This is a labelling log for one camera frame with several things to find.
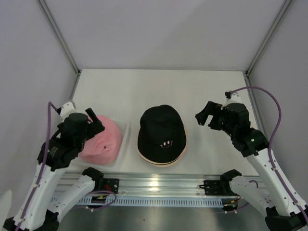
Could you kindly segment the black bucket hat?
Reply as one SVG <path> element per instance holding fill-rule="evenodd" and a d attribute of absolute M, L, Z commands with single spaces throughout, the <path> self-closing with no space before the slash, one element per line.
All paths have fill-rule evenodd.
<path fill-rule="evenodd" d="M 180 115 L 170 105 L 151 107 L 140 118 L 139 132 L 149 143 L 157 146 L 180 140 L 184 129 Z"/>

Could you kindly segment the beige cap with script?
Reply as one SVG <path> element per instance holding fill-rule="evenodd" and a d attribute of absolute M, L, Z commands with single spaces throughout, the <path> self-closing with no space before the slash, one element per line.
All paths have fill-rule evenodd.
<path fill-rule="evenodd" d="M 178 162 L 188 150 L 187 132 L 184 129 L 181 139 L 168 141 L 160 145 L 149 143 L 139 132 L 137 148 L 139 156 L 146 162 L 158 166 L 168 167 Z"/>

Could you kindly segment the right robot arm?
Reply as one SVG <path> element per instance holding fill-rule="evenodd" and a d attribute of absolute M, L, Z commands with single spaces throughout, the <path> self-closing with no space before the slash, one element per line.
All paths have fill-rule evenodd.
<path fill-rule="evenodd" d="M 268 190 L 264 193 L 238 171 L 230 170 L 220 176 L 221 192 L 241 196 L 264 217 L 271 231 L 298 231 L 307 226 L 307 203 L 294 191 L 285 175 L 278 172 L 279 165 L 269 149 L 269 142 L 261 131 L 251 127 L 246 106 L 209 101 L 195 118 L 199 125 L 204 125 L 208 116 L 212 116 L 208 126 L 230 136 L 235 149 L 253 166 Z"/>

